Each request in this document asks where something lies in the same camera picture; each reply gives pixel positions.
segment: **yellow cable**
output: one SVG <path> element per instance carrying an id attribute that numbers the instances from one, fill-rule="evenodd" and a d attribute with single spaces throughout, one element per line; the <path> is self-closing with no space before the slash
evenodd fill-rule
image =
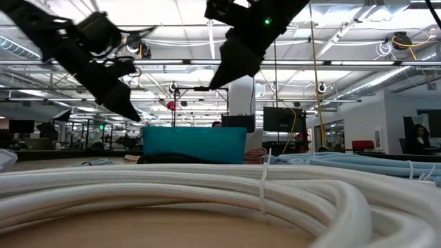
<path id="1" fill-rule="evenodd" d="M 273 94 L 274 94 L 274 96 L 275 96 L 276 93 L 275 93 L 275 91 L 273 91 L 273 89 L 271 88 L 271 85 L 268 83 L 268 80 L 265 78 L 265 75 L 262 73 L 262 71 L 260 71 L 260 73 L 262 74 L 262 76 L 263 76 L 263 78 L 264 78 L 266 84 L 268 85 L 269 89 L 273 92 Z M 287 150 L 287 147 L 288 147 L 288 145 L 289 145 L 289 142 L 291 142 L 292 134 L 294 133 L 294 127 L 296 126 L 296 121 L 297 121 L 297 114 L 296 114 L 296 112 L 295 112 L 293 109 L 291 109 L 291 107 L 288 106 L 288 104 L 286 104 L 284 101 L 282 101 L 281 103 L 283 103 L 283 105 L 285 105 L 287 108 L 289 108 L 289 110 L 291 110 L 291 111 L 293 112 L 293 114 L 294 114 L 294 122 L 292 123 L 291 133 L 289 134 L 288 142 L 287 142 L 287 144 L 285 145 L 285 148 L 283 148 L 283 152 L 282 152 L 282 154 L 284 154 L 285 151 Z"/>
<path id="2" fill-rule="evenodd" d="M 416 57 L 416 55 L 415 55 L 415 52 L 413 52 L 412 48 L 409 48 L 409 51 L 411 51 L 411 54 L 412 54 L 413 59 L 415 59 L 415 60 L 417 61 L 418 59 L 417 59 L 417 57 Z M 421 71 L 422 71 L 422 73 L 424 74 L 424 77 L 426 78 L 426 80 L 427 80 L 427 82 L 430 84 L 430 86 L 431 86 L 434 90 L 436 90 L 435 86 L 432 84 L 432 82 L 431 82 L 429 76 L 427 76 L 426 72 L 425 72 L 424 70 L 421 70 Z"/>
<path id="3" fill-rule="evenodd" d="M 322 138 L 322 146 L 326 145 L 325 138 L 325 125 L 323 124 L 322 106 L 320 104 L 320 94 L 318 93 L 318 75 L 317 75 L 317 57 L 316 57 L 316 43 L 314 40 L 314 22 L 312 21 L 312 1 L 309 1 L 309 15 L 311 17 L 311 39 L 312 39 L 312 55 L 314 58 L 314 75 L 316 77 L 316 98 L 317 98 L 317 110 L 318 118 L 320 119 L 320 131 Z"/>
<path id="4" fill-rule="evenodd" d="M 395 44 L 402 46 L 404 48 L 416 48 L 416 47 L 419 47 L 420 45 L 424 45 L 425 43 L 429 42 L 431 39 L 431 37 L 429 35 L 429 38 L 425 42 L 422 42 L 422 43 L 419 43 L 416 45 L 405 45 L 405 44 L 401 44 L 401 43 L 398 43 L 397 41 L 395 41 L 395 38 L 397 38 L 397 37 L 392 37 L 392 42 L 394 42 Z"/>

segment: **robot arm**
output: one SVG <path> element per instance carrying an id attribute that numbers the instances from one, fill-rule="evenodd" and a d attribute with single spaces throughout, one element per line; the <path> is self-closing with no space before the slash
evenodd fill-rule
<path id="1" fill-rule="evenodd" d="M 118 78 L 136 72 L 133 59 L 112 59 L 105 66 L 94 59 L 105 58 L 121 44 L 121 31 L 105 13 L 95 12 L 78 25 L 53 17 L 24 0 L 0 1 L 0 11 L 14 21 L 40 48 L 43 62 L 57 60 L 94 95 L 98 104 L 117 114 L 140 121 L 130 103 L 130 88 Z"/>
<path id="2" fill-rule="evenodd" d="M 233 0 L 207 0 L 205 17 L 233 26 L 220 47 L 222 63 L 210 83 L 218 89 L 242 76 L 254 76 L 267 48 L 285 33 L 308 0 L 248 0 L 249 8 Z"/>

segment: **computer monitor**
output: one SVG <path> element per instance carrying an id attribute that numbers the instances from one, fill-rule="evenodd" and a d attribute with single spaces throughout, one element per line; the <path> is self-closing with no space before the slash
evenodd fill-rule
<path id="1" fill-rule="evenodd" d="M 245 127 L 247 133 L 256 131 L 256 116 L 222 116 L 223 127 Z"/>
<path id="2" fill-rule="evenodd" d="M 35 121 L 33 120 L 9 120 L 9 132 L 14 134 L 33 134 Z"/>
<path id="3" fill-rule="evenodd" d="M 306 132 L 306 112 L 300 109 L 289 109 L 286 107 L 264 107 L 263 108 L 263 130 L 270 132 L 291 132 L 296 113 L 296 124 L 294 132 Z"/>

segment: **red cable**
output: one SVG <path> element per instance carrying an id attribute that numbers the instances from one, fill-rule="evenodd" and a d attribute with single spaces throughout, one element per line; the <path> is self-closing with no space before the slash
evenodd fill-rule
<path id="1" fill-rule="evenodd" d="M 263 147 L 249 150 L 248 152 L 245 152 L 245 163 L 246 164 L 261 165 L 262 158 L 266 155 L 267 155 L 267 150 Z"/>

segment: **red object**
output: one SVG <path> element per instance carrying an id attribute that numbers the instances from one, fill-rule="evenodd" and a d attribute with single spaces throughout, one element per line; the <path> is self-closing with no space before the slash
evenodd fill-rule
<path id="1" fill-rule="evenodd" d="M 175 111 L 176 110 L 176 103 L 175 102 L 167 103 L 167 109 L 169 109 L 171 111 Z"/>
<path id="2" fill-rule="evenodd" d="M 352 141 L 352 149 L 373 149 L 373 141 Z"/>

